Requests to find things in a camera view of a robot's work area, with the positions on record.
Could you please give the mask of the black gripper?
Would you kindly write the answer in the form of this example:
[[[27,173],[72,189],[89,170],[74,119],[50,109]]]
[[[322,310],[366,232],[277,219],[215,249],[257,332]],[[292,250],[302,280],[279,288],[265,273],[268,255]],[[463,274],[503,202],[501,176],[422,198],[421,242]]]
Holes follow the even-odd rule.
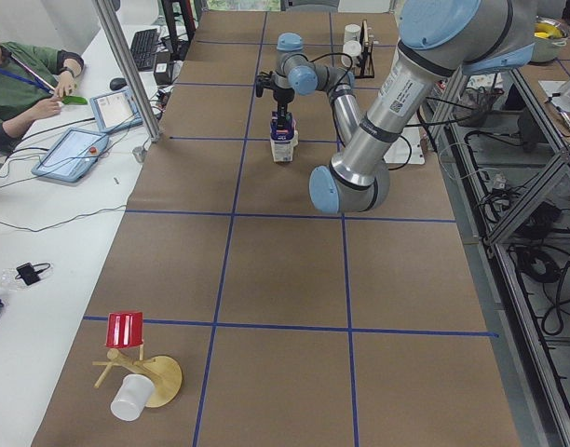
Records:
[[[292,89],[274,86],[273,98],[277,102],[277,130],[287,131],[289,128],[289,112],[287,105],[292,102]]]

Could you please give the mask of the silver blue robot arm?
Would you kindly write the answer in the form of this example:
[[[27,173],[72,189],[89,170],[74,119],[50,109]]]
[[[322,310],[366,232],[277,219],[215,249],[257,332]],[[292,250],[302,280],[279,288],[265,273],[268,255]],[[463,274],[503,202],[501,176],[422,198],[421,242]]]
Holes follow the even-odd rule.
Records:
[[[347,70],[310,61],[298,34],[278,38],[274,86],[299,95],[324,92],[345,148],[309,180],[324,213],[363,212],[386,198],[384,156],[433,85],[451,77],[525,65],[534,49],[535,1],[408,1],[400,14],[398,59],[370,109],[360,111]]]

